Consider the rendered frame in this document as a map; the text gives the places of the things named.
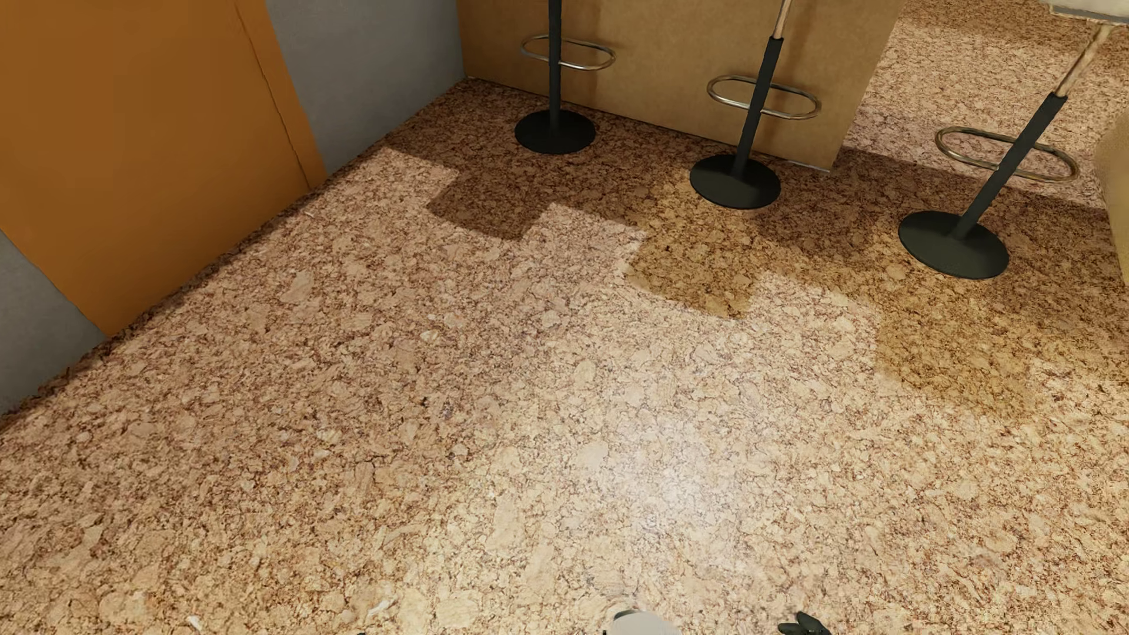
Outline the white robot leg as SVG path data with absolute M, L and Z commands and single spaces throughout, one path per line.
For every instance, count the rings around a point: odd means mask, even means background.
M 599 635 L 682 635 L 681 632 L 659 614 L 628 609 L 614 614 L 607 628 Z

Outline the black bar stool with footring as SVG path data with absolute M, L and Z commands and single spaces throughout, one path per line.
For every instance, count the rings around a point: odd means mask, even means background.
M 562 69 L 579 71 L 599 71 L 614 66 L 614 50 L 583 40 L 564 37 L 562 34 L 562 0 L 546 0 L 546 21 L 549 31 L 545 34 L 532 35 L 520 43 L 520 52 L 531 59 L 545 62 L 549 66 L 549 107 L 524 116 L 515 127 L 514 134 L 518 143 L 531 153 L 544 155 L 567 155 L 580 153 L 596 137 L 593 121 L 585 115 L 567 111 L 562 106 Z M 605 54 L 606 59 L 596 66 L 581 66 L 562 60 L 563 44 L 572 44 Z
M 940 210 L 917 211 L 904 217 L 898 225 L 898 238 L 905 250 L 924 266 L 936 271 L 964 279 L 989 279 L 1001 275 L 1009 266 L 1009 252 L 1003 240 L 980 221 L 981 216 L 994 203 L 1009 179 L 1017 176 L 1044 183 L 1069 182 L 1078 179 L 1080 166 L 1077 160 L 1053 146 L 1041 143 L 1040 137 L 1064 108 L 1075 82 L 1091 66 L 1100 47 L 1114 28 L 1123 21 L 1099 21 L 1089 42 L 1080 50 L 1073 66 L 1058 82 L 1053 92 L 1042 101 L 1018 137 L 984 131 L 969 127 L 947 127 L 935 134 L 937 148 L 948 158 L 962 164 L 990 169 L 991 177 L 961 215 Z M 951 134 L 968 134 L 1009 145 L 1009 150 L 998 163 L 977 159 L 956 153 L 946 143 Z M 1053 176 L 1021 169 L 1029 153 L 1039 151 L 1054 156 L 1068 167 L 1068 174 Z
M 781 184 L 774 169 L 751 158 L 752 145 L 762 116 L 771 116 L 787 121 L 804 121 L 817 118 L 822 111 L 819 97 L 804 89 L 773 82 L 772 78 L 784 49 L 784 24 L 786 23 L 793 0 L 781 0 L 778 18 L 769 38 L 758 77 L 736 75 L 718 76 L 707 86 L 708 95 L 718 103 L 732 108 L 745 108 L 747 114 L 741 129 L 739 143 L 736 153 L 721 153 L 698 160 L 690 169 L 690 182 L 699 195 L 715 205 L 730 209 L 751 210 L 767 207 L 781 194 Z M 739 81 L 752 85 L 753 93 L 749 103 L 720 96 L 714 87 L 717 82 Z M 771 89 L 798 95 L 811 103 L 811 108 L 800 113 L 787 113 L 764 108 Z

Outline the beige cabinet edge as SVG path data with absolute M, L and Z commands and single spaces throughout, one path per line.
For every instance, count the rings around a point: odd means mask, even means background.
M 1129 108 L 1117 116 L 1095 147 L 1094 168 L 1121 277 L 1129 287 Z

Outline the tan bar counter panel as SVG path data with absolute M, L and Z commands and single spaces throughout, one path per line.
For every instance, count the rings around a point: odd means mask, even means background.
M 520 43 L 546 34 L 549 0 L 456 0 L 464 70 L 546 96 L 549 66 Z M 614 50 L 613 66 L 564 68 L 566 102 L 735 146 L 742 108 L 707 93 L 755 77 L 784 0 L 562 0 L 562 34 Z M 813 94 L 805 121 L 765 118 L 755 153 L 832 167 L 907 0 L 790 0 L 773 81 Z

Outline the orange wooden door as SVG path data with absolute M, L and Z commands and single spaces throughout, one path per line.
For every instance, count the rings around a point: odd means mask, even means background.
M 0 230 L 104 334 L 326 179 L 265 0 L 0 0 Z

